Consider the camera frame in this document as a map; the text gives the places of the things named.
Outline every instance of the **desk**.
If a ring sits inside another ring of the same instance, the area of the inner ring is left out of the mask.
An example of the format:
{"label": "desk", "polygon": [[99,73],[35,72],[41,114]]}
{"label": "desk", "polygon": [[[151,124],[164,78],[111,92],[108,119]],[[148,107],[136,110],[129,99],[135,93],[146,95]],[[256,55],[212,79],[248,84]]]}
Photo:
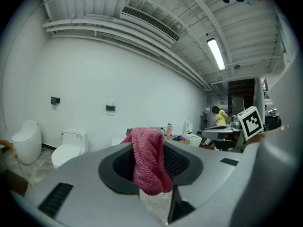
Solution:
{"label": "desk", "polygon": [[[165,140],[172,140],[173,138],[175,138],[177,136],[164,136],[164,139]],[[181,143],[181,144],[186,144],[186,145],[189,145],[190,144],[190,141],[189,140],[180,140],[180,141],[177,141],[178,143]]]}

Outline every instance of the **pink cloth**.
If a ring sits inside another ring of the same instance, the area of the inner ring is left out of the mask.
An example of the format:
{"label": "pink cloth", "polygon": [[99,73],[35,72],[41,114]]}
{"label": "pink cloth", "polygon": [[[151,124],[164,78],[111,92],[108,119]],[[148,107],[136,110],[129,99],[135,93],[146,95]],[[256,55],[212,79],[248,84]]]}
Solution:
{"label": "pink cloth", "polygon": [[173,183],[164,169],[164,137],[155,129],[134,128],[121,143],[132,142],[134,183],[148,195],[170,192]]}

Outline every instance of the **black wall fixture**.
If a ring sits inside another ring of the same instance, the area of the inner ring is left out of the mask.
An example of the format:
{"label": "black wall fixture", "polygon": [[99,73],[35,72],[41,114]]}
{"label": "black wall fixture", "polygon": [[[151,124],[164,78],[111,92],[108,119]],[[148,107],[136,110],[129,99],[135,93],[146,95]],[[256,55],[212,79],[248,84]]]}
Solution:
{"label": "black wall fixture", "polygon": [[112,111],[112,112],[114,112],[115,111],[115,106],[110,106],[110,105],[106,105],[106,111]]}
{"label": "black wall fixture", "polygon": [[56,105],[56,104],[59,104],[60,103],[60,98],[58,97],[51,97],[51,104],[52,105]]}

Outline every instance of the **person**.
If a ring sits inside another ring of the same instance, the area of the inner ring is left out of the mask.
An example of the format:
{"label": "person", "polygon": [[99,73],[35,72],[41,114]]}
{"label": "person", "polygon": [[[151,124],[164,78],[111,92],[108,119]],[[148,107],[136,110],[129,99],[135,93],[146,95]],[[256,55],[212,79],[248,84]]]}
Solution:
{"label": "person", "polygon": [[269,111],[267,109],[267,105],[265,105],[265,116],[269,116]]}
{"label": "person", "polygon": [[[224,112],[223,109],[220,109],[218,106],[213,106],[212,108],[213,114],[217,115],[216,125],[220,124],[228,124],[228,115],[226,112]],[[210,143],[210,139],[207,139],[202,145],[208,145]]]}

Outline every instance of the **ceiling light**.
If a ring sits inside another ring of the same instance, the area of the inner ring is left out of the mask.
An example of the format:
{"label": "ceiling light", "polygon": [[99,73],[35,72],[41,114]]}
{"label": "ceiling light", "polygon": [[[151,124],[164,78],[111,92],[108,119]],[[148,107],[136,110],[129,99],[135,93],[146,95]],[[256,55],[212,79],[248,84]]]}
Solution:
{"label": "ceiling light", "polygon": [[214,54],[214,58],[217,61],[219,69],[224,70],[225,69],[224,61],[216,40],[212,38],[210,40],[207,40],[207,43],[209,48],[212,50],[212,53]]}

